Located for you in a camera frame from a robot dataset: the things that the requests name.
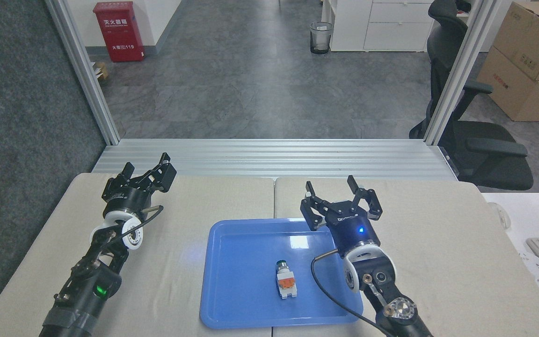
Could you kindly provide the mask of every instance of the chair armrest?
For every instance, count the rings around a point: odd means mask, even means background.
[[[465,146],[471,152],[480,152],[483,154],[518,157],[526,157],[528,155],[528,150],[524,145],[514,143],[513,141],[467,138],[465,140]]]
[[[463,96],[460,98],[459,103],[451,115],[453,121],[458,121],[460,119],[477,94],[491,94],[492,86],[474,80],[467,80],[463,90]]]
[[[481,83],[474,80],[467,80],[465,82],[465,86],[463,87],[463,90],[470,90],[474,91],[476,94],[491,94],[492,93],[492,86],[487,85],[486,83]]]

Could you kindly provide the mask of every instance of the cabinet drawer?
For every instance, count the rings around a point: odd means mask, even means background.
[[[413,22],[430,23],[430,4],[373,4],[370,22]]]
[[[423,51],[431,26],[431,23],[370,23],[364,49]]]
[[[431,4],[434,0],[375,0],[374,4]]]

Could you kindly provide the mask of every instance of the black cable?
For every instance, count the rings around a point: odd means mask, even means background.
[[[151,207],[151,211],[152,209],[156,209],[157,208],[157,211],[156,213],[154,213],[152,216],[150,216],[150,218],[148,218],[147,220],[143,221],[143,223],[139,224],[138,226],[136,226],[135,228],[131,228],[129,231],[127,231],[126,233],[122,233],[122,235],[118,236],[118,237],[114,237],[114,239],[112,239],[111,241],[109,241],[108,243],[106,243],[105,245],[102,245],[101,246],[101,249],[97,252],[96,256],[98,256],[99,254],[101,254],[103,252],[103,250],[105,250],[105,248],[109,247],[110,245],[113,245],[114,243],[120,241],[122,238],[126,237],[126,235],[130,235],[131,233],[134,233],[136,232],[137,230],[143,228],[143,226],[145,226],[146,224],[148,224],[149,222],[151,222],[154,218],[156,218],[156,216],[159,215],[159,213],[161,213],[161,211],[163,211],[163,206],[162,205],[157,205],[155,207]],[[83,262],[83,261],[88,261],[90,259],[89,256],[85,256],[84,258],[82,258],[79,263]],[[70,274],[70,277],[68,278],[68,280],[66,281],[66,283],[64,283],[64,286],[62,287],[62,289],[66,289],[70,283],[76,278],[76,275],[75,273],[71,273]]]
[[[359,314],[357,311],[354,311],[353,309],[347,307],[346,305],[340,303],[338,300],[336,300],[334,297],[332,297],[332,295],[330,295],[328,293],[328,291],[321,285],[321,283],[319,282],[319,280],[317,279],[317,276],[315,275],[315,262],[316,261],[319,261],[321,259],[323,259],[324,257],[326,256],[329,256],[331,254],[334,254],[338,252],[337,249],[331,251],[331,252],[328,252],[328,253],[325,253],[325,254],[321,254],[320,256],[315,256],[315,258],[313,258],[313,261],[311,262],[311,275],[313,276],[313,279],[315,280],[315,283],[317,284],[317,286],[319,287],[319,289],[329,298],[331,299],[334,303],[336,303],[336,305],[338,305],[339,307],[341,307],[342,309],[350,312],[353,316],[359,318],[359,320],[362,320],[363,322],[366,322],[368,323],[369,325],[373,326],[374,328],[378,329],[381,331],[381,333],[383,333],[384,335],[387,335],[387,337],[395,337],[394,335],[392,335],[391,333],[389,333],[388,331],[386,331],[384,328],[382,328],[381,326],[379,326],[378,324],[370,321],[368,318],[366,318],[365,316]]]
[[[131,233],[134,233],[136,232],[137,230],[143,228],[143,226],[145,226],[146,224],[148,224],[149,222],[151,222],[151,220],[153,220],[154,218],[156,218],[156,216],[159,215],[159,213],[161,213],[161,211],[163,211],[163,206],[162,205],[157,205],[156,206],[157,208],[157,211],[156,213],[154,213],[152,216],[150,216],[147,220],[143,221],[142,224],[139,224],[138,226],[136,226],[135,228],[131,228],[129,231],[127,231],[126,233],[122,233],[122,235],[118,236],[118,237],[114,237],[113,240],[109,241],[108,243],[106,243],[105,245],[102,245],[101,246],[101,250],[99,251],[99,253],[103,252],[103,250],[105,250],[105,248],[113,245],[114,243],[120,241],[121,239],[123,239],[124,237],[126,237],[127,235],[130,235]]]

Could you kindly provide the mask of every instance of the blue plastic tray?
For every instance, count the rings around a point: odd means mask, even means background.
[[[214,329],[354,322],[357,318],[330,301],[311,275],[312,259],[334,248],[327,228],[312,232],[302,219],[218,222],[207,243],[201,320]],[[294,273],[297,297],[280,297],[278,260],[286,260]],[[328,292],[362,312],[359,293],[346,286],[338,254],[315,267]]]

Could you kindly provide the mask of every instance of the metal profile rail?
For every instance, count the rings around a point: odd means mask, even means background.
[[[141,174],[162,152],[181,175],[456,180],[440,149],[419,139],[122,139],[92,172],[117,173],[130,161]]]

